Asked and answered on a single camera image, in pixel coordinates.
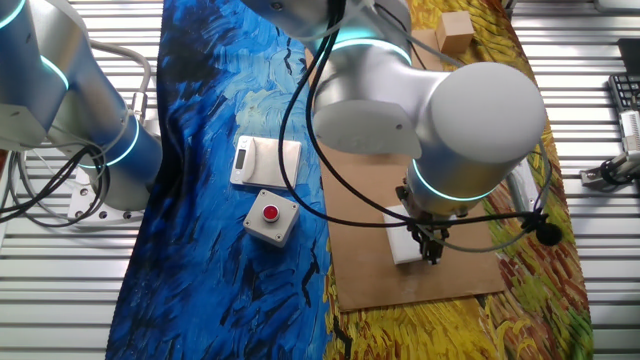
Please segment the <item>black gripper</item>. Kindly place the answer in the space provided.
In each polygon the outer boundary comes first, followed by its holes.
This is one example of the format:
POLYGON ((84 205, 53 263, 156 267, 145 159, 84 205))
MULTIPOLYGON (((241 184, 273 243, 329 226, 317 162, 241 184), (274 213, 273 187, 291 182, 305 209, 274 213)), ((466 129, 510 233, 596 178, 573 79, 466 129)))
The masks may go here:
POLYGON ((413 222, 407 225, 407 230, 414 239, 410 243, 412 254, 421 256, 423 247, 423 259, 431 265, 437 265, 444 248, 441 244, 445 243, 449 237, 449 226, 424 225, 413 222))

